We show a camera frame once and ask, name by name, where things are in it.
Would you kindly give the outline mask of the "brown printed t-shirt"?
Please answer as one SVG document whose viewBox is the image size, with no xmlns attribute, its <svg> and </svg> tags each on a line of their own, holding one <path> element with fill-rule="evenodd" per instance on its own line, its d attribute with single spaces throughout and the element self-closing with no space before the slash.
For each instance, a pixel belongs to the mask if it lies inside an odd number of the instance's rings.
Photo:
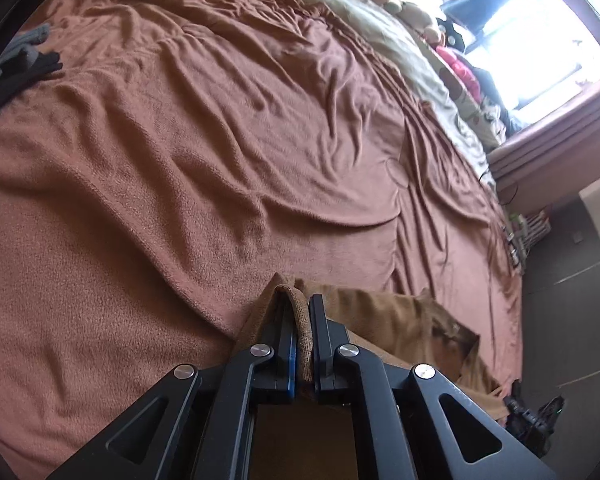
<svg viewBox="0 0 600 480">
<path fill-rule="evenodd" d="M 300 328 L 300 378 L 311 376 L 312 335 L 306 303 L 325 300 L 327 317 L 346 326 L 350 341 L 385 363 L 407 368 L 429 363 L 493 419 L 506 416 L 503 388 L 479 356 L 479 337 L 457 322 L 428 290 L 416 296 L 320 284 L 274 274 L 259 286 L 238 287 L 242 326 L 236 351 L 256 342 L 275 301 L 289 304 Z M 257 414 L 249 471 L 253 479 L 354 479 L 352 417 L 346 408 L 301 399 L 293 406 L 266 406 Z"/>
</svg>

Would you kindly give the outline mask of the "grey and black clothes pile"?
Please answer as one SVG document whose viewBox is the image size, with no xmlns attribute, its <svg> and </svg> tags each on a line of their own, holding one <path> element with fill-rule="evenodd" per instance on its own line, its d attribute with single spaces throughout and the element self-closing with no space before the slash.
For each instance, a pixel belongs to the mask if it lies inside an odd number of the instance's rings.
<svg viewBox="0 0 600 480">
<path fill-rule="evenodd" d="M 9 41 L 0 55 L 0 108 L 23 90 L 62 69 L 58 52 L 38 50 L 49 36 L 50 25 L 42 24 Z"/>
</svg>

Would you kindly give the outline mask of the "bedside clutter shelf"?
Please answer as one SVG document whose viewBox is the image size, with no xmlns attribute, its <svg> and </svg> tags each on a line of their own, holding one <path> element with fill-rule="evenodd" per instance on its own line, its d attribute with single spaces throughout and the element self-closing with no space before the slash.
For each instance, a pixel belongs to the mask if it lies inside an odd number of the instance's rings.
<svg viewBox="0 0 600 480">
<path fill-rule="evenodd" d="M 504 228 L 510 260 L 521 275 L 527 269 L 531 249 L 550 234 L 550 217 L 545 210 L 535 214 L 511 214 Z"/>
</svg>

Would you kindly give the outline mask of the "terracotta bed blanket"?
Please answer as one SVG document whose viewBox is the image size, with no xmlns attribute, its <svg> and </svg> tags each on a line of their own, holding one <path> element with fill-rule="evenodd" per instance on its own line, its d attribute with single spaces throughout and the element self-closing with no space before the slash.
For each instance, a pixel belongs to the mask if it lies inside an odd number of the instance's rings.
<svg viewBox="0 0 600 480">
<path fill-rule="evenodd" d="M 521 371 L 506 221 L 400 70 L 324 3 L 47 0 L 60 72 L 0 110 L 0 454 L 42 479 L 170 368 L 225 361 L 238 287 L 432 298 Z"/>
</svg>

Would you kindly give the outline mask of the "stuffed toys and pillows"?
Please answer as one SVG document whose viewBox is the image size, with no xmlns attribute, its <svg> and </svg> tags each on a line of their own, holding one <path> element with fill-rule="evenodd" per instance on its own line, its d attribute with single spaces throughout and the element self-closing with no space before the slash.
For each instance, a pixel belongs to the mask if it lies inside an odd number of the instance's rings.
<svg viewBox="0 0 600 480">
<path fill-rule="evenodd" d="M 491 74 L 472 64 L 458 50 L 463 38 L 452 22 L 435 18 L 411 2 L 389 1 L 384 8 L 414 38 L 448 89 L 460 117 L 478 136 L 487 153 L 521 129 L 510 116 Z"/>
</svg>

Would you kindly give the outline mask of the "cream bed sheet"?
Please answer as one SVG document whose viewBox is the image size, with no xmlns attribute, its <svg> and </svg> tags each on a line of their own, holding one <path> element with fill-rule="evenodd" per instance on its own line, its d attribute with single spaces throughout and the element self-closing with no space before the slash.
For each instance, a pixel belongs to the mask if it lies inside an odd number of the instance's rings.
<svg viewBox="0 0 600 480">
<path fill-rule="evenodd" d="M 428 102 L 454 146 L 490 188 L 496 183 L 486 152 L 495 145 L 489 122 L 451 67 L 413 29 L 372 0 L 303 0 L 324 3 L 393 63 L 419 99 Z"/>
</svg>

